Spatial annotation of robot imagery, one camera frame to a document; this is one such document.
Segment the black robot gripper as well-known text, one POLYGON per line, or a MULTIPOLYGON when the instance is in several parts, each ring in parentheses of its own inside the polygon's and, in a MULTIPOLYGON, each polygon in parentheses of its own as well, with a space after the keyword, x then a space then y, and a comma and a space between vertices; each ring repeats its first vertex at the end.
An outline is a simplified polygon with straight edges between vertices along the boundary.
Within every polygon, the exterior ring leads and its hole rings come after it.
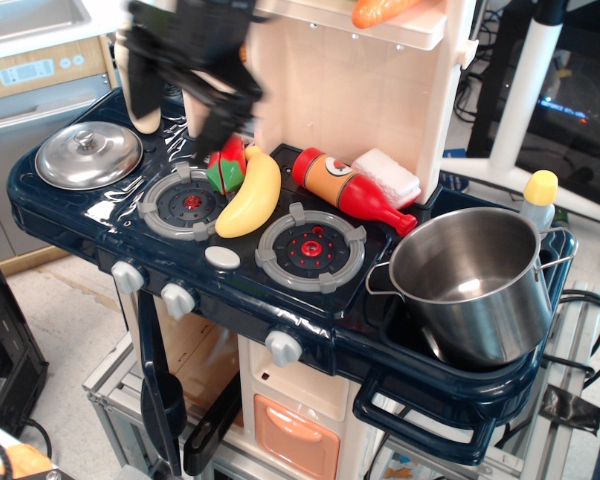
POLYGON ((130 108, 138 120, 158 110, 163 85, 177 85, 209 109, 196 136, 195 158, 220 151, 252 118, 263 91, 243 65, 240 49, 254 15, 253 1, 177 1, 159 7, 128 4, 124 45, 130 108))

